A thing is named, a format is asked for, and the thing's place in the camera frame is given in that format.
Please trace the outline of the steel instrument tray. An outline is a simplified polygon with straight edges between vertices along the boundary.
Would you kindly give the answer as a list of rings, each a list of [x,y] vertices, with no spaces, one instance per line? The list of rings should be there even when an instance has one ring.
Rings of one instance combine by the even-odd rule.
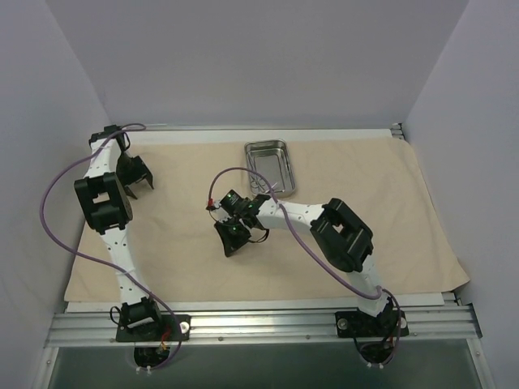
[[[282,139],[271,139],[249,142],[244,145],[246,157],[255,162],[256,172],[266,179],[277,178],[283,187],[278,198],[288,198],[296,192],[296,182],[290,161],[287,143]]]

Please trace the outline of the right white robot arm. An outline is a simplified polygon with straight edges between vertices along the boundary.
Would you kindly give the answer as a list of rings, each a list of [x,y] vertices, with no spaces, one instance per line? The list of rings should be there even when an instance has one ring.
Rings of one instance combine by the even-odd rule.
[[[274,229],[287,230],[330,276],[357,296],[364,331],[376,335],[389,325],[394,302],[375,269],[373,232],[342,200],[309,205],[267,194],[249,199],[230,190],[219,202],[210,199],[206,209],[215,220],[225,256],[253,244],[254,229],[265,236]]]

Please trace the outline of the steel surgical scissors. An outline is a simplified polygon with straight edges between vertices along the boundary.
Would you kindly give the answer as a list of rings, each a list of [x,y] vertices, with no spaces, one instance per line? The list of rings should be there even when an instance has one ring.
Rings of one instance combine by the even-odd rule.
[[[249,170],[252,171],[252,173],[250,174],[250,177],[249,177],[251,192],[254,195],[264,194],[264,193],[268,192],[268,187],[265,184],[264,179],[257,175],[255,162],[253,161],[253,159],[250,156],[247,157],[247,167]]]

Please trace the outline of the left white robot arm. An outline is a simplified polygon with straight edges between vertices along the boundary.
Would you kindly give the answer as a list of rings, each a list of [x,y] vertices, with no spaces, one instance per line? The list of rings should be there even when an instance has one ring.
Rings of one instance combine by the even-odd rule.
[[[129,223],[133,219],[131,186],[145,181],[153,186],[153,175],[140,156],[131,156],[129,130],[141,125],[106,126],[89,140],[92,158],[74,190],[88,226],[97,232],[109,253],[119,284],[121,305],[118,326],[137,332],[146,340],[156,339],[164,320],[155,299],[140,275],[129,243]]]

